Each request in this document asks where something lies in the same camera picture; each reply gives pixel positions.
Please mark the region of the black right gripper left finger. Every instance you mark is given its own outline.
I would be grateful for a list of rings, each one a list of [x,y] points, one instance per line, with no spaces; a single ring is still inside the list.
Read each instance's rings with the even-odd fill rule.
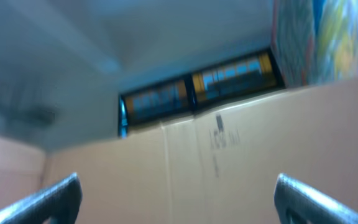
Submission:
[[[74,224],[83,198],[76,172],[0,210],[0,223]]]

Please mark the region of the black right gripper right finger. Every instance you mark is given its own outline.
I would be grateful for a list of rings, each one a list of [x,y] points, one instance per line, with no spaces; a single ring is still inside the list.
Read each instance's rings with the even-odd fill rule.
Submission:
[[[281,223],[358,224],[358,212],[285,173],[277,177],[273,200]]]

